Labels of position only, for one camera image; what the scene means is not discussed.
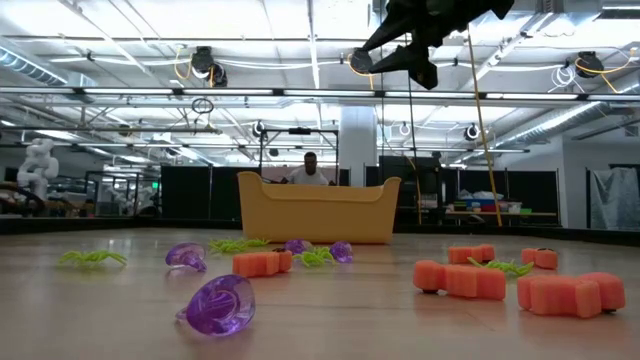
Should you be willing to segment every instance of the green plastic spider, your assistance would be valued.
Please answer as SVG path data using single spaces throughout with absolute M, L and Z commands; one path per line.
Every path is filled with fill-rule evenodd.
M 489 261 L 489 263 L 487 265 L 482 265 L 482 264 L 478 263 L 472 257 L 468 257 L 467 260 L 469 260 L 469 262 L 471 262 L 475 266 L 485 267 L 485 268 L 489 268 L 489 269 L 498 269 L 498 270 L 501 270 L 504 273 L 511 272 L 511 273 L 514 273 L 518 277 L 527 275 L 533 269 L 533 263 L 532 262 L 528 263 L 527 265 L 517 267 L 514 264 L 513 260 L 511 260 L 510 263 L 491 260 L 491 261 Z
M 73 262 L 74 266 L 90 266 L 94 267 L 104 260 L 112 258 L 113 260 L 119 262 L 123 266 L 127 265 L 127 258 L 114 252 L 109 252 L 107 250 L 98 250 L 91 251 L 87 253 L 83 253 L 80 251 L 69 251 L 60 257 L 58 260 L 59 264 L 63 264 L 67 261 Z
M 224 239 L 224 240 L 211 240 L 209 241 L 209 249 L 212 252 L 219 253 L 240 253 L 247 250 L 250 247 L 260 247 L 269 244 L 270 240 L 264 239 L 250 239 L 250 240 L 232 240 L 232 239 Z
M 336 261 L 333 259 L 333 255 L 329 252 L 328 247 L 316 247 L 311 251 L 305 251 L 302 254 L 294 255 L 294 259 L 300 260 L 306 267 L 317 267 L 325 264 L 329 260 L 332 264 Z

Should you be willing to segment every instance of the floor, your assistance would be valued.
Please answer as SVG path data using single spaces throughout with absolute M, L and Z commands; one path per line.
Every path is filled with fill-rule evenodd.
M 355 262 L 251 280 L 256 316 L 244 331 L 207 338 L 174 314 L 206 274 L 169 272 L 164 257 L 184 241 L 239 232 L 130 229 L 0 237 L 0 349 L 4 359 L 638 359 L 640 248 L 525 237 L 398 235 L 392 246 L 355 246 Z M 590 320 L 521 311 L 504 302 L 424 295 L 418 259 L 446 261 L 450 245 L 491 243 L 500 259 L 524 247 L 553 248 L 560 271 L 607 271 L 626 285 L 627 307 Z M 57 266 L 69 250 L 108 248 L 129 258 L 91 272 Z

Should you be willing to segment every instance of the orange sponge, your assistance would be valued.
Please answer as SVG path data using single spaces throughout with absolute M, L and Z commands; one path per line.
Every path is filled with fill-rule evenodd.
M 498 269 L 462 265 L 440 265 L 435 261 L 418 261 L 413 284 L 427 293 L 446 290 L 449 295 L 467 298 L 503 300 L 506 276 Z
M 578 276 L 578 279 L 598 284 L 603 311 L 612 312 L 625 306 L 624 284 L 619 277 L 607 273 L 590 273 Z
M 622 280 L 606 273 L 577 278 L 525 276 L 518 279 L 518 304 L 537 315 L 575 315 L 590 318 L 602 310 L 625 305 Z
M 449 247 L 449 264 L 469 264 L 469 257 L 484 262 L 495 259 L 496 255 L 493 245 Z
M 238 254 L 233 257 L 233 273 L 244 277 L 271 276 L 277 272 L 288 271 L 291 261 L 290 251 Z
M 542 269 L 558 268 L 558 253 L 551 249 L 522 249 L 522 263 L 532 262 Z

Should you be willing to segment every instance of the white ceiling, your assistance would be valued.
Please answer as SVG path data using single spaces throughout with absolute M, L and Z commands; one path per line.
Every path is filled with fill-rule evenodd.
M 229 87 L 236 88 L 307 88 L 316 86 L 310 66 L 311 50 L 307 40 L 310 34 L 306 1 L 301 0 L 82 0 L 78 1 L 83 14 L 101 27 L 109 36 L 138 61 L 173 60 L 180 46 L 180 58 L 187 58 L 196 45 L 208 45 L 214 49 L 214 57 L 219 60 L 244 61 L 252 63 L 308 64 L 301 69 L 248 69 L 224 65 L 229 78 Z M 347 64 L 340 64 L 354 47 L 361 46 L 372 33 L 368 26 L 370 0 L 314 0 L 314 27 L 317 38 L 319 66 L 319 87 L 322 89 L 369 89 L 369 79 L 357 76 Z M 529 16 L 510 13 L 504 21 L 495 16 L 483 16 L 472 30 L 474 55 L 480 64 L 493 54 L 500 44 L 515 37 Z M 555 86 L 552 82 L 553 69 L 536 71 L 496 71 L 503 68 L 522 69 L 561 65 L 566 59 L 575 59 L 579 51 L 596 51 L 605 66 L 616 68 L 626 62 L 629 49 L 636 45 L 640 33 L 640 21 L 597 20 L 589 21 L 575 28 L 562 18 L 551 26 L 525 39 L 502 59 L 494 71 L 490 71 L 479 81 L 481 91 L 500 92 L 540 92 L 546 93 Z M 162 82 L 179 80 L 173 65 L 153 66 L 154 76 L 144 74 L 138 67 L 108 62 L 59 62 L 78 58 L 89 51 L 94 57 L 107 60 L 126 59 L 112 44 L 104 41 L 101 34 L 89 23 L 82 20 L 55 0 L 0 0 L 0 35 L 12 40 L 25 53 L 37 56 L 43 62 L 50 62 L 55 69 L 83 73 L 99 86 L 114 87 L 157 87 Z M 139 40 L 144 37 L 147 43 Z M 34 37 L 51 37 L 49 41 L 33 41 Z M 457 58 L 461 63 L 470 61 L 468 46 L 459 34 L 445 39 L 445 45 L 432 49 L 431 60 L 446 65 Z M 401 42 L 386 45 L 382 51 L 372 52 L 374 60 L 392 52 Z M 609 79 L 636 71 L 639 65 L 632 63 L 626 69 L 611 74 Z M 179 66 L 182 73 L 186 66 Z M 471 69 L 466 66 L 446 66 L 439 68 L 439 86 L 434 90 L 455 91 L 471 79 Z M 396 72 L 376 75 L 374 89 L 407 90 L 407 74 Z M 605 83 L 600 78 L 576 78 L 579 86 L 566 90 L 579 92 L 601 89 Z M 187 87 L 202 86 L 193 77 L 180 80 Z M 33 86 L 33 81 L 6 69 L 0 69 L 0 85 Z M 412 83 L 412 89 L 422 90 Z M 54 107 L 52 110 L 68 117 L 79 119 L 78 109 Z M 306 126 L 323 128 L 337 127 L 340 119 L 340 105 L 321 104 L 320 112 L 316 104 L 293 104 L 282 109 L 229 108 L 223 116 L 214 111 L 207 121 L 224 131 L 224 135 L 210 136 L 187 133 L 175 134 L 176 140 L 185 143 L 232 143 L 236 139 L 246 143 L 229 117 L 236 120 L 250 132 L 252 124 L 262 119 L 268 126 L 287 128 Z M 483 107 L 483 120 L 491 129 L 491 136 L 500 135 L 515 126 L 534 118 L 545 109 L 527 107 Z M 376 106 L 385 125 L 391 126 L 390 143 L 400 146 L 407 136 L 399 133 L 404 122 L 410 122 L 411 115 L 416 125 L 418 145 L 469 146 L 462 142 L 463 126 L 477 123 L 474 106 L 433 106 L 416 105 L 413 110 L 407 105 L 387 104 Z M 114 118 L 138 125 L 140 119 L 145 126 L 176 124 L 182 115 L 175 108 L 118 108 L 109 117 L 101 117 L 96 124 L 115 123 Z M 281 135 L 278 143 L 320 144 L 320 137 L 300 137 Z M 227 151 L 204 151 L 212 159 L 221 161 Z M 327 159 L 333 155 L 325 151 Z M 246 159 L 236 152 L 239 159 Z

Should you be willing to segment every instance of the white robot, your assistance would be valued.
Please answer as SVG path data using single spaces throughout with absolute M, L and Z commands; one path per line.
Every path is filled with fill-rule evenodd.
M 43 201 L 47 200 L 49 180 L 58 176 L 58 160 L 51 156 L 53 140 L 34 139 L 27 147 L 27 158 L 18 169 L 18 186 L 29 190 Z

